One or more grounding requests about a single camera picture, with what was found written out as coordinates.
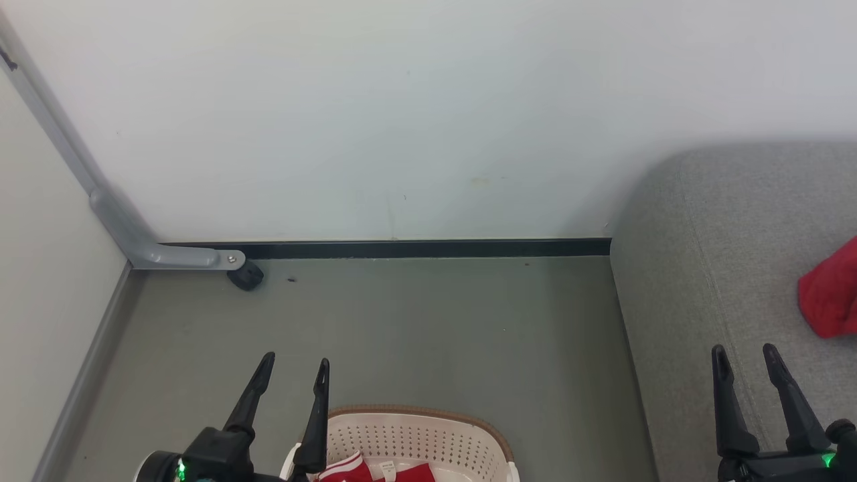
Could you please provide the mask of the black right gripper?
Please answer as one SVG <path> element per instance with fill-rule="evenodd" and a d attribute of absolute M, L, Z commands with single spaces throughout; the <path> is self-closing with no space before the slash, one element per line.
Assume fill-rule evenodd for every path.
<path fill-rule="evenodd" d="M 734 370 L 726 349 L 714 345 L 711 364 L 716 450 L 722 457 L 716 480 L 855 481 L 855 424 L 838 419 L 824 431 L 777 348 L 771 343 L 764 344 L 763 357 L 783 410 L 789 453 L 759 454 L 758 439 L 748 430 L 736 397 Z M 835 451 L 828 449 L 831 442 L 836 445 Z"/>

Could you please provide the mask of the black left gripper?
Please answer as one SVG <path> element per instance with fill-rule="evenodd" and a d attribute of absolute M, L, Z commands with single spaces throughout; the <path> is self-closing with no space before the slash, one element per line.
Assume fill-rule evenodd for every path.
<path fill-rule="evenodd" d="M 142 461 L 135 481 L 283 481 L 257 473 L 249 449 L 255 439 L 254 419 L 275 366 L 266 353 L 234 406 L 223 430 L 206 427 L 183 453 L 154 451 Z M 329 412 L 328 359 L 322 359 L 313 383 L 313 405 L 300 447 L 292 459 L 293 478 L 308 478 L 327 467 Z"/>

